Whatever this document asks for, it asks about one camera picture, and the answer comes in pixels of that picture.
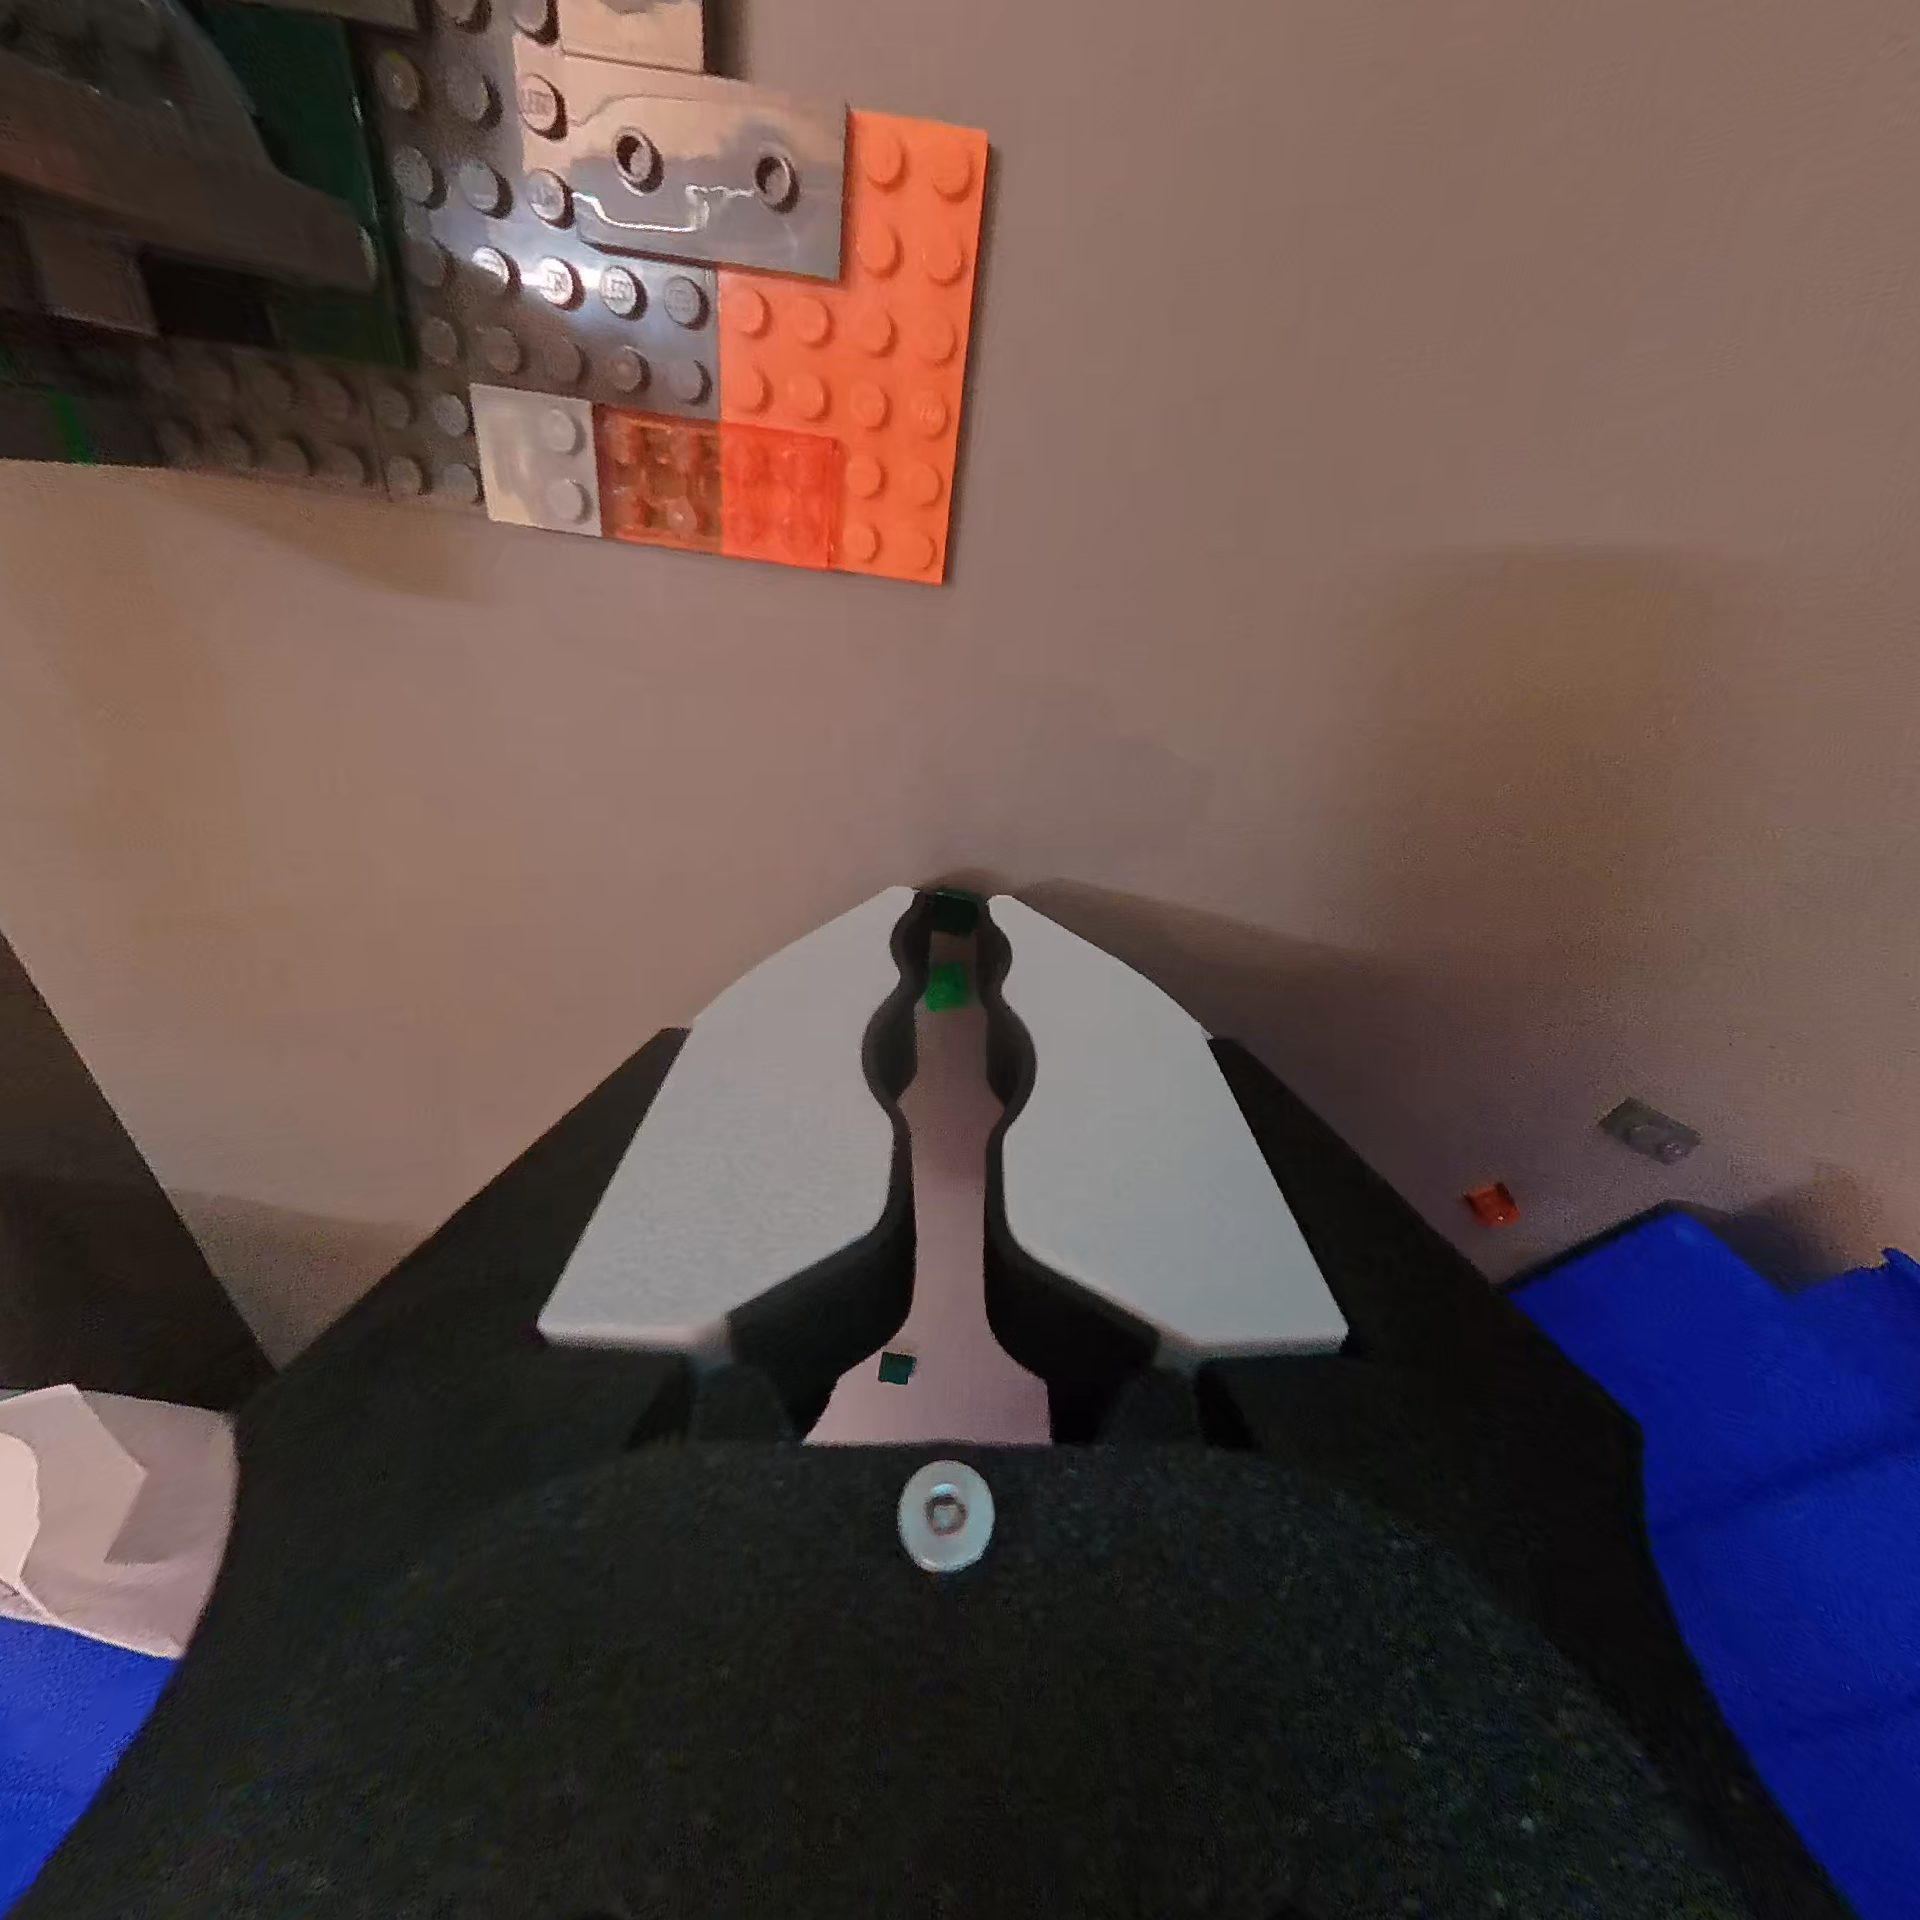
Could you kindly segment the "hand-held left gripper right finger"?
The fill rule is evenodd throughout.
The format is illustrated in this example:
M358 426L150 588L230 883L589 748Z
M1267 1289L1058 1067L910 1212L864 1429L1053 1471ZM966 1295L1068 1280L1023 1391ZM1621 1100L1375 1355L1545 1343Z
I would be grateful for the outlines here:
M981 909L981 1001L1003 1105L983 1298L1054 1443L1095 1441L1146 1373L1348 1343L1205 1027L1011 896Z

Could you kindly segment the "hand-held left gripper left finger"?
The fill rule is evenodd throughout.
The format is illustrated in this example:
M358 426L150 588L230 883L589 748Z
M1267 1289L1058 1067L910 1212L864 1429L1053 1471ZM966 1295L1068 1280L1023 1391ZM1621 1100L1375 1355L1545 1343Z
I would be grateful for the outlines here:
M755 1371L812 1437L913 1308L919 1000L921 893L893 885L708 1001L542 1305L543 1341Z

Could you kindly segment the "printed white paper bag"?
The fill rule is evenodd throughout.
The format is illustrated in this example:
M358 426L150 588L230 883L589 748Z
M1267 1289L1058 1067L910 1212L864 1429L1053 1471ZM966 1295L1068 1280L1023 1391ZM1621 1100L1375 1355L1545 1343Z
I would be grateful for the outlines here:
M2 1614L165 1662L233 1527L233 1418L72 1382L2 1394Z

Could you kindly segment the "grey baseplate brick building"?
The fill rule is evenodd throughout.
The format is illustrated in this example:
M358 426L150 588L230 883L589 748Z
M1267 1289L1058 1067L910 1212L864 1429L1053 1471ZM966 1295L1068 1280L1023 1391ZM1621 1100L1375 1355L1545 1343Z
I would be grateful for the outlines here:
M944 583L991 135L708 5L2 5L5 458Z

